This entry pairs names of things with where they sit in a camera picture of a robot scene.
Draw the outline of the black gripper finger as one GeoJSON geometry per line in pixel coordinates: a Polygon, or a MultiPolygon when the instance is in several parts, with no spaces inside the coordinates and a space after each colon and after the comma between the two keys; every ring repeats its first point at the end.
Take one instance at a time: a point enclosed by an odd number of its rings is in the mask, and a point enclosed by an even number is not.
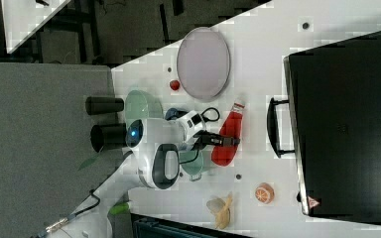
{"type": "Polygon", "coordinates": [[[221,139],[222,136],[219,135],[219,134],[215,134],[215,133],[210,133],[210,132],[206,132],[204,134],[204,136],[208,137],[208,138],[216,138],[216,139],[221,139]]]}
{"type": "Polygon", "coordinates": [[[238,146],[240,144],[240,139],[235,138],[223,138],[219,142],[219,146],[238,146]]]}

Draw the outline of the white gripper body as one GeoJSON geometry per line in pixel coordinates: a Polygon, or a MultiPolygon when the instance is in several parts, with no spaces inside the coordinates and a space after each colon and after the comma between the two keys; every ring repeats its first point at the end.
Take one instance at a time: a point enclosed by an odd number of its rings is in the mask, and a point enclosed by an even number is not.
{"type": "Polygon", "coordinates": [[[184,141],[181,144],[181,151],[201,150],[203,144],[201,136],[207,134],[206,123],[211,122],[196,111],[179,111],[177,122],[184,130],[184,141]]]}

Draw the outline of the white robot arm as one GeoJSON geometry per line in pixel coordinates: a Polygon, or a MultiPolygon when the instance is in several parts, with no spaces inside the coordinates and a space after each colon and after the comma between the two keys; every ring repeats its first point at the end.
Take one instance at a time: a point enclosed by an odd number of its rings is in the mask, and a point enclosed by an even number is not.
{"type": "Polygon", "coordinates": [[[167,189],[180,172],[180,153],[201,151],[206,146],[234,147],[236,137],[206,130],[205,118],[190,111],[169,120],[141,118],[128,127],[125,141],[130,155],[121,166],[73,213],[48,226],[34,238],[112,238],[109,210],[136,187],[167,189]]]}

